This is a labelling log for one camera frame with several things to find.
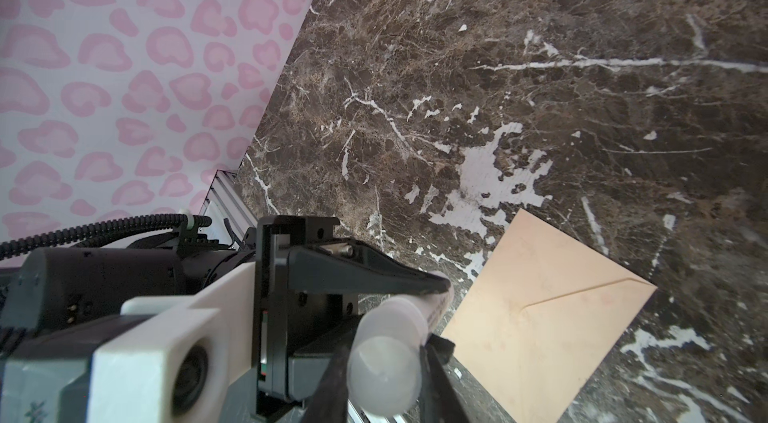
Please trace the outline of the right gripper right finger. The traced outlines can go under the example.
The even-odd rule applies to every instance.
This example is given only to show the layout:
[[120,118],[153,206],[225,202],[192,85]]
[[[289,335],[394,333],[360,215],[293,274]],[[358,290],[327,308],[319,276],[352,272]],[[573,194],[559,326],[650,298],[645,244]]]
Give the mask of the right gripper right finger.
[[419,414],[423,423],[469,422],[444,368],[454,349],[453,342],[435,334],[431,334],[420,349]]

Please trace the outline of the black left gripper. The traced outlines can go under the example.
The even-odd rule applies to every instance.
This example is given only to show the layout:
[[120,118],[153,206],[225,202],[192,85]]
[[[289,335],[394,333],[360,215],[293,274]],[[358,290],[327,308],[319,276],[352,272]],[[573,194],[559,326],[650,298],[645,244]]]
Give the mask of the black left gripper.
[[255,229],[256,422],[300,422],[332,356],[350,346],[362,294],[432,295],[449,279],[399,263],[355,238],[335,217],[268,216]]

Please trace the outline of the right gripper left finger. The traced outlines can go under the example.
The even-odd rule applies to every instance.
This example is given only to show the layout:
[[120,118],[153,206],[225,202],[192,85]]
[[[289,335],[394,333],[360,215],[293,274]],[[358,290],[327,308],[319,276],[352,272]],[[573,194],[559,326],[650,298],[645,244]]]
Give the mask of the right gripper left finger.
[[344,423],[348,414],[347,365],[350,346],[342,345],[331,357],[301,423]]

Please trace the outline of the clear glue stick cap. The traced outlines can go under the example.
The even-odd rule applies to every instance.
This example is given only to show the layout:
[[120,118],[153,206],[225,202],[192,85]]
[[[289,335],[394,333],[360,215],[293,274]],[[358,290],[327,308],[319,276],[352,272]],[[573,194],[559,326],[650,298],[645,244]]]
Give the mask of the clear glue stick cap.
[[393,296],[367,312],[347,363],[351,402],[382,418],[410,409],[420,394],[420,349],[429,334],[423,303],[416,297]]

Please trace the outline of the peach paper envelope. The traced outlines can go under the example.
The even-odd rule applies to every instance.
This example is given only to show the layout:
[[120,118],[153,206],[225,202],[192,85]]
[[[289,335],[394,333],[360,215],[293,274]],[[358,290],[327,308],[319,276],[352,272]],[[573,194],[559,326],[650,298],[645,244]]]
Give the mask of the peach paper envelope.
[[443,335],[515,421],[556,422],[655,289],[520,210]]

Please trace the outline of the white glue stick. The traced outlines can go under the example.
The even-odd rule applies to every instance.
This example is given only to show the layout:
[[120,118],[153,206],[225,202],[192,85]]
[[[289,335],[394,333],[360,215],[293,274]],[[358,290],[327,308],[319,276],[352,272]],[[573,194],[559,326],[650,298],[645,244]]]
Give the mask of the white glue stick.
[[414,296],[412,300],[424,321],[424,341],[426,341],[437,328],[454,299],[454,287],[448,276],[441,271],[432,271],[431,274],[447,280],[448,289],[441,293]]

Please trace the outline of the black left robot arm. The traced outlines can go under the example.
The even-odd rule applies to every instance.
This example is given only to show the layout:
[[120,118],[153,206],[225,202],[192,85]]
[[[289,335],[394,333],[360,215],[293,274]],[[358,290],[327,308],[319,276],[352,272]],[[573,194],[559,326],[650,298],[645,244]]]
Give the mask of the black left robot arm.
[[467,416],[435,333],[448,277],[338,220],[271,216],[231,244],[160,214],[1,246],[5,422],[393,421]]

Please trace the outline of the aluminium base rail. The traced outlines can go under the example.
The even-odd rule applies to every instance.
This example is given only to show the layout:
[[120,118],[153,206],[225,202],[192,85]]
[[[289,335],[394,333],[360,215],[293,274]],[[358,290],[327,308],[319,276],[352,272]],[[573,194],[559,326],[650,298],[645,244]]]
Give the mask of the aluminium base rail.
[[236,246],[249,228],[257,226],[257,218],[235,188],[234,177],[233,172],[217,170],[200,211],[212,220],[202,232],[228,246]]

